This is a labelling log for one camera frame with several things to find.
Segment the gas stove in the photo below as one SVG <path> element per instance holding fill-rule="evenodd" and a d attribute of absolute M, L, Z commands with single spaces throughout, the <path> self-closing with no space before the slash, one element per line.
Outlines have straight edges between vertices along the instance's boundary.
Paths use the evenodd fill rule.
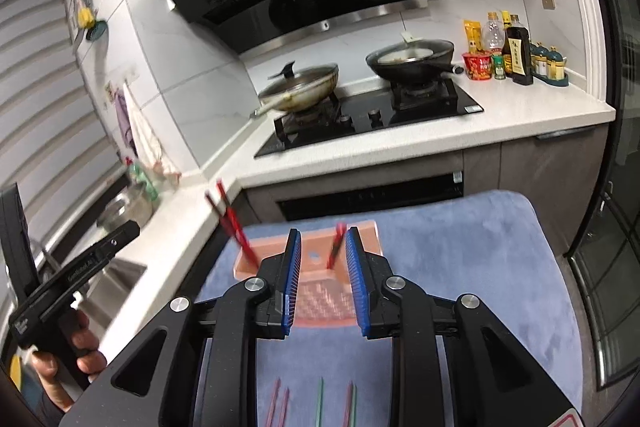
<path fill-rule="evenodd" d="M 275 133 L 255 157 L 327 140 L 484 109 L 443 75 L 416 86 L 390 87 L 338 99 L 335 93 L 314 107 L 274 120 Z"/>

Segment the sink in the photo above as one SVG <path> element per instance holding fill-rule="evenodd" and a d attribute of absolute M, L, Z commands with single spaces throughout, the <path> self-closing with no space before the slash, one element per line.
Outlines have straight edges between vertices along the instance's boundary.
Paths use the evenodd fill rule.
<path fill-rule="evenodd" d="M 82 292 L 78 309 L 86 313 L 92 330 L 101 340 L 111 321 L 136 285 L 146 266 L 122 259 L 113 259 L 98 272 Z"/>

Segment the wok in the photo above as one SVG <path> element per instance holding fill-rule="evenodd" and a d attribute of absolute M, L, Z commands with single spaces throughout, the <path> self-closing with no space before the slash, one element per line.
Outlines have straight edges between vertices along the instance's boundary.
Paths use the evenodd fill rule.
<path fill-rule="evenodd" d="M 251 113 L 258 118 L 271 109 L 297 112 L 308 109 L 328 97 L 338 83 L 338 64 L 326 64 L 314 68 L 293 71 L 293 62 L 269 78 L 279 78 L 258 94 L 262 103 Z"/>
<path fill-rule="evenodd" d="M 464 71 L 451 64 L 453 42 L 403 37 L 403 42 L 367 55 L 369 68 L 380 78 L 396 84 L 425 84 L 443 72 Z"/>

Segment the pan handle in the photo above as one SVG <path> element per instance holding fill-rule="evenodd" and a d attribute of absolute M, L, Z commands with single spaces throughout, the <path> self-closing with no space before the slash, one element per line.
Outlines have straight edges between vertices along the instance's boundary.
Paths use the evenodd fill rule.
<path fill-rule="evenodd" d="M 430 62 L 431 68 L 442 70 L 444 73 L 462 74 L 465 72 L 465 68 L 458 64 L 439 64 L 437 62 Z"/>
<path fill-rule="evenodd" d="M 253 111 L 249 115 L 249 118 L 252 118 L 252 119 L 258 118 L 258 117 L 264 115 L 265 113 L 269 112 L 271 109 L 275 109 L 282 102 L 285 102 L 286 100 L 289 100 L 291 97 L 292 97 L 292 94 L 286 92 L 282 96 L 274 98 L 273 100 L 271 100 L 271 102 L 268 102 L 268 103 L 266 103 L 264 105 L 261 105 L 258 109 L 256 109 L 255 111 Z"/>
<path fill-rule="evenodd" d="M 280 73 L 276 73 L 276 74 L 272 74 L 271 76 L 268 76 L 267 80 L 273 80 L 274 78 L 278 78 L 280 76 L 284 76 L 284 78 L 293 78 L 294 76 L 296 76 L 293 73 L 293 64 L 295 63 L 296 63 L 295 60 L 293 62 L 289 62 L 289 64 L 287 64 L 286 66 L 284 66 L 284 68 L 282 68 L 282 71 L 280 71 Z"/>

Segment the pot lid handle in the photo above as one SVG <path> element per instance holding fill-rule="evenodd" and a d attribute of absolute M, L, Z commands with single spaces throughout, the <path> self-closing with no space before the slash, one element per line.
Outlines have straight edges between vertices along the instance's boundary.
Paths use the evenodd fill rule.
<path fill-rule="evenodd" d="M 284 76 L 285 78 L 293 78 L 294 76 L 296 76 L 295 73 L 293 72 L 294 63 L 295 63 L 295 60 L 290 62 L 286 66 L 284 66 L 284 68 L 282 68 L 282 71 L 280 71 L 280 73 L 272 74 L 271 76 L 268 76 L 267 79 L 272 80 L 274 78 L 278 78 L 279 76 Z"/>

